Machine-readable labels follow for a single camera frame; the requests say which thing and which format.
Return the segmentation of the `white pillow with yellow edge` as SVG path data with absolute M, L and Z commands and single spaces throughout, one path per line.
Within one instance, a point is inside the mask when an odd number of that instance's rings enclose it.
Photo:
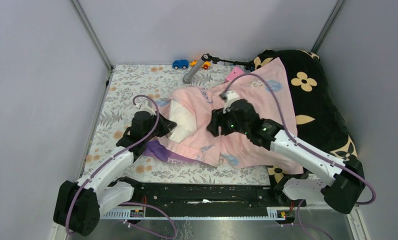
M 176 123 L 168 136 L 174 142 L 180 143 L 197 131 L 196 117 L 175 100 L 170 101 L 168 119 Z

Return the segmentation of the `pink pillow with princess print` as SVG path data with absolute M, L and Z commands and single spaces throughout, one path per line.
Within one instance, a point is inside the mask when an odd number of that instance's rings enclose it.
M 225 89 L 252 104 L 260 118 L 285 124 L 293 135 L 298 133 L 286 69 L 276 58 L 233 84 L 224 83 L 210 89 L 186 86 L 174 90 L 159 107 L 159 112 L 175 122 L 176 127 L 169 134 L 150 141 L 144 155 L 165 162 L 202 162 L 214 167 L 224 158 L 238 169 L 276 165 L 287 174 L 302 174 L 302 166 L 295 161 L 254 145 L 244 129 L 219 136 L 207 130 L 212 111 L 224 107 L 220 94 Z

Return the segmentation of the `black blanket with yellow flowers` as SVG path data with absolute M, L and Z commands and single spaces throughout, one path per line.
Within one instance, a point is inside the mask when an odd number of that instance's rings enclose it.
M 307 50 L 265 50 L 250 61 L 257 70 L 279 58 L 284 65 L 296 117 L 297 136 L 345 161 L 358 157 L 344 118 L 331 99 L 317 54 Z

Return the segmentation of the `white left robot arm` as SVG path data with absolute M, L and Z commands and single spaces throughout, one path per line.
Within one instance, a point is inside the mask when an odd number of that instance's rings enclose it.
M 69 233 L 88 236 L 113 208 L 124 202 L 139 204 L 141 190 L 126 182 L 114 186 L 110 183 L 144 153 L 149 141 L 169 134 L 176 126 L 176 122 L 152 110 L 136 112 L 109 159 L 75 182 L 66 180 L 61 184 L 53 221 Z

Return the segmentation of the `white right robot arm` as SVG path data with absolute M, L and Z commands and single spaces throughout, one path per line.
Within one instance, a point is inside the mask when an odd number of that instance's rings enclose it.
M 278 122 L 261 118 L 245 99 L 212 110 L 207 130 L 214 137 L 244 134 L 255 146 L 280 154 L 319 177 L 321 183 L 287 180 L 273 193 L 274 201 L 280 206 L 292 200 L 324 201 L 337 212 L 349 214 L 366 186 L 363 165 L 358 159 L 345 161 L 319 150 L 292 135 Z

